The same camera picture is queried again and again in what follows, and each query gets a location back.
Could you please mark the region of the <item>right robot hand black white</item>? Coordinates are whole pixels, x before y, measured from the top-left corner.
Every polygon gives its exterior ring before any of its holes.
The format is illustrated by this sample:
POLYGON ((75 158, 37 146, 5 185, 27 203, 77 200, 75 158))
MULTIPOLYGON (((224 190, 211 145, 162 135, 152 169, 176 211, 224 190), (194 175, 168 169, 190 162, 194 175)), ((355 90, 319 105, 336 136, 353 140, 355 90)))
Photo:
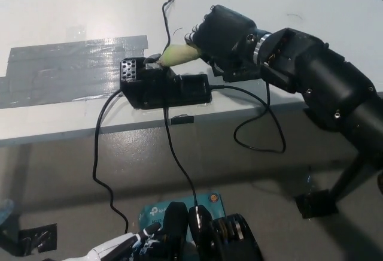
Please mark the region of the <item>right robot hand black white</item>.
POLYGON ((222 5, 213 5, 202 23, 185 35, 187 45, 199 50, 214 76, 225 82, 258 80, 259 67, 253 59, 256 45, 268 31, 255 22, 222 5))

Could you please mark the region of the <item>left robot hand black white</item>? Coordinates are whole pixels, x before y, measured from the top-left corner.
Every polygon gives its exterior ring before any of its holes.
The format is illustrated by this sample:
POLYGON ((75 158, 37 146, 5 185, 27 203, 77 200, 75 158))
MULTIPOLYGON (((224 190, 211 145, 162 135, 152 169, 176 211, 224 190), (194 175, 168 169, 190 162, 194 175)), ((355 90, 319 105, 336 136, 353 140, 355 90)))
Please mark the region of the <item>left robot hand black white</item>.
POLYGON ((167 260, 169 235, 162 229, 159 222, 145 228, 156 231, 133 249, 129 260, 167 260))

